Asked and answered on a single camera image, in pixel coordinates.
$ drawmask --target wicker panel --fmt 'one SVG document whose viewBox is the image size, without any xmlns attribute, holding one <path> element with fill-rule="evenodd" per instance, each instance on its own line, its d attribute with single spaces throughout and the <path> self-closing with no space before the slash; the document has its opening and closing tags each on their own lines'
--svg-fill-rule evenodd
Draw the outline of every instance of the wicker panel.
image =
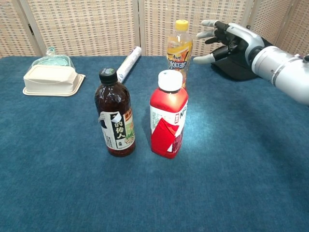
<svg viewBox="0 0 309 232">
<path fill-rule="evenodd" d="M 146 55 L 166 54 L 167 37 L 173 32 L 177 19 L 186 19 L 190 23 L 189 33 L 194 39 L 192 54 L 208 54 L 220 44 L 205 45 L 205 40 L 195 39 L 198 32 L 210 29 L 201 26 L 201 21 L 218 19 L 225 23 L 241 23 L 245 4 L 246 0 L 145 0 Z"/>
<path fill-rule="evenodd" d="M 284 51 L 291 54 L 309 54 L 309 4 L 308 0 L 300 0 L 282 35 L 281 44 Z"/>
<path fill-rule="evenodd" d="M 134 47 L 133 0 L 28 0 L 45 42 L 58 54 L 127 55 Z"/>
<path fill-rule="evenodd" d="M 275 44 L 293 0 L 262 0 L 251 30 Z"/>
<path fill-rule="evenodd" d="M 21 19 L 10 0 L 1 0 L 0 40 L 0 57 L 35 55 Z"/>
</svg>

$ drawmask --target white food container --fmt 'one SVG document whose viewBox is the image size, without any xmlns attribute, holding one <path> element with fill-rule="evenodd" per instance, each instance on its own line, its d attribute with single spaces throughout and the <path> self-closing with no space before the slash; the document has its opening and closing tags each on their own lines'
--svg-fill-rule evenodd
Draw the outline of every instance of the white food container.
<svg viewBox="0 0 309 232">
<path fill-rule="evenodd" d="M 70 66 L 34 65 L 24 76 L 23 93 L 35 96 L 63 96 L 75 94 L 85 75 L 77 74 Z"/>
</svg>

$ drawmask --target plastic container lid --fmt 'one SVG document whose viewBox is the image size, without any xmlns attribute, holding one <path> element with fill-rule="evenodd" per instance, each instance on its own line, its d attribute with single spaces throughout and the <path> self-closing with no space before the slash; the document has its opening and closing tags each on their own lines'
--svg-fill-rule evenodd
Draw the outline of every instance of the plastic container lid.
<svg viewBox="0 0 309 232">
<path fill-rule="evenodd" d="M 189 22 L 183 19 L 176 20 L 175 28 L 176 30 L 186 31 L 189 28 Z"/>
<path fill-rule="evenodd" d="M 183 85 L 183 75 L 177 70 L 164 70 L 159 73 L 158 85 L 164 91 L 177 91 Z"/>
<path fill-rule="evenodd" d="M 35 65 L 24 76 L 23 93 L 36 96 L 64 96 L 75 94 L 84 75 L 70 66 Z"/>
<path fill-rule="evenodd" d="M 28 71 L 37 64 L 41 64 L 41 65 L 56 65 L 56 66 L 71 66 L 72 68 L 75 69 L 72 60 L 70 59 L 70 57 L 66 56 L 66 55 L 56 55 L 55 52 L 55 48 L 54 47 L 49 47 L 46 50 L 46 56 L 39 58 L 37 60 L 35 60 L 30 68 L 28 69 Z"/>
</svg>

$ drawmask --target white bottle cap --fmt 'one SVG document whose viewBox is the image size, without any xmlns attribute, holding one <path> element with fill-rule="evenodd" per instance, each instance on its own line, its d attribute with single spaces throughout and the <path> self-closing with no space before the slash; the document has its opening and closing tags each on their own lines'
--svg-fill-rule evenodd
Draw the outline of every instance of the white bottle cap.
<svg viewBox="0 0 309 232">
<path fill-rule="evenodd" d="M 183 85 L 183 75 L 177 70 L 164 70 L 159 73 L 158 85 L 164 91 L 177 91 Z"/>
</svg>

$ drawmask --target bottle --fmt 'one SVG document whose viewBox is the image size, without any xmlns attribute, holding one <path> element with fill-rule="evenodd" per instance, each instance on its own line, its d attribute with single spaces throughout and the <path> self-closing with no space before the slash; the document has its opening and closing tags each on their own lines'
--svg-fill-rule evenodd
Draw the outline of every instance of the bottle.
<svg viewBox="0 0 309 232">
<path fill-rule="evenodd" d="M 182 83 L 179 71 L 162 71 L 150 99 L 151 150 L 168 159 L 177 155 L 183 141 L 188 94 Z"/>
<path fill-rule="evenodd" d="M 135 148 L 130 94 L 118 82 L 115 69 L 102 69 L 99 77 L 102 85 L 96 90 L 95 103 L 105 144 L 111 155 L 124 157 Z"/>
<path fill-rule="evenodd" d="M 176 32 L 168 38 L 167 59 L 169 69 L 178 70 L 183 75 L 183 88 L 186 88 L 186 79 L 192 54 L 192 37 L 187 33 L 189 22 L 176 20 Z"/>
</svg>

